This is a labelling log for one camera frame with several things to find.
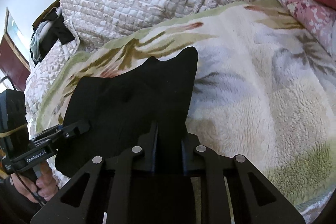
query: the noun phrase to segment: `bed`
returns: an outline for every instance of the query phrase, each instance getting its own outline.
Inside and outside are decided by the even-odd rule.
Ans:
[[[300,9],[303,1],[306,12]],[[63,46],[56,43],[27,80],[27,120],[32,136],[62,123],[70,95],[82,76],[114,77],[137,67],[147,56],[164,60],[193,45],[200,54],[195,81],[199,93],[190,105],[189,131],[218,153],[246,154],[307,223],[317,217],[336,185],[334,10],[313,0],[60,0],[60,4],[75,40]],[[225,26],[223,30],[218,22]],[[173,46],[172,37],[185,43]],[[151,50],[146,49],[141,58],[134,57],[148,40]],[[123,56],[128,61],[120,63],[118,56],[126,48],[132,49]],[[260,101],[254,101],[254,92]],[[221,105],[214,103],[218,96]],[[282,104],[283,112],[273,109]],[[221,116],[230,113],[224,106],[235,113],[238,124],[245,122],[244,130],[223,122]],[[211,117],[205,114],[209,109]],[[237,142],[224,132],[244,141]],[[249,147],[251,139],[244,135],[258,147]],[[267,153],[272,142],[283,150],[276,159]],[[286,149],[285,143],[290,148],[302,145],[304,153]],[[319,166],[323,175],[312,174],[312,168],[293,168],[297,165]],[[57,176],[62,186],[67,179]]]

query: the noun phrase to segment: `black cable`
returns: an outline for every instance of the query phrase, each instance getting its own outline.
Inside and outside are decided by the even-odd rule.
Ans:
[[[4,80],[6,80],[6,79],[8,79],[8,80],[10,81],[10,83],[11,83],[12,86],[13,86],[13,89],[16,90],[16,88],[15,88],[15,86],[14,86],[14,84],[13,84],[12,79],[11,79],[8,75],[6,75],[4,78],[2,78],[2,79],[0,80],[0,84],[1,84],[2,82],[4,82]]]
[[[22,181],[22,179],[20,178],[19,174],[15,171],[15,174],[17,176],[17,178],[19,179],[19,181],[22,183],[22,185],[28,190],[28,192],[33,196],[33,198],[38,202],[38,204],[43,207],[43,204],[41,201],[39,201],[39,199],[34,195],[34,193],[28,188],[28,186]]]

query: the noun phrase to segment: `black fabric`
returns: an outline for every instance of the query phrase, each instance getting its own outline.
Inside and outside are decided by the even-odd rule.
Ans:
[[[193,224],[194,194],[190,179],[181,175],[180,140],[186,134],[197,59],[197,51],[190,47],[168,61],[151,57],[112,79],[82,78],[63,125],[87,119],[91,128],[58,149],[56,168],[72,177],[94,156],[117,156],[136,145],[156,120],[158,142],[166,144],[158,152],[161,175],[151,181],[132,180],[130,223]]]
[[[61,44],[64,45],[74,40],[74,36],[64,25],[63,15],[58,16],[53,9],[48,15],[46,15],[43,21],[50,20],[53,21],[52,26],[48,30],[45,37],[42,39],[39,45],[39,50],[41,54],[40,62],[46,57],[47,53],[59,39]]]
[[[0,223],[26,224],[41,207],[18,193],[9,177],[0,183]]]

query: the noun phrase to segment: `wooden frame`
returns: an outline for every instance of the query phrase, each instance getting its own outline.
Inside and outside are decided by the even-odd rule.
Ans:
[[[19,58],[19,60],[21,61],[21,63],[28,69],[28,71],[30,71],[29,62],[24,58],[24,56],[22,55],[22,53],[15,46],[13,40],[11,39],[11,37],[9,36],[9,34],[7,32],[8,17],[9,17],[9,10],[8,10],[8,8],[6,8],[6,17],[5,17],[6,21],[5,21],[5,32],[4,32],[5,34],[3,35],[3,37],[6,39],[8,45],[11,47],[12,51],[17,56],[17,58]]]

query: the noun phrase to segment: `human hand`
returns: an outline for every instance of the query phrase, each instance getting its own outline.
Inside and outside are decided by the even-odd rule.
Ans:
[[[41,163],[41,173],[42,175],[37,179],[36,185],[28,178],[21,176],[22,181],[27,185],[27,187],[35,193],[37,191],[37,187],[40,190],[37,192],[39,196],[43,197],[45,201],[49,201],[58,191],[58,187],[56,185],[56,180],[53,177],[53,171],[49,167],[46,161]],[[16,190],[28,198],[31,202],[37,203],[34,197],[29,193],[29,191],[22,185],[22,183],[17,178],[16,174],[11,175],[14,187]]]

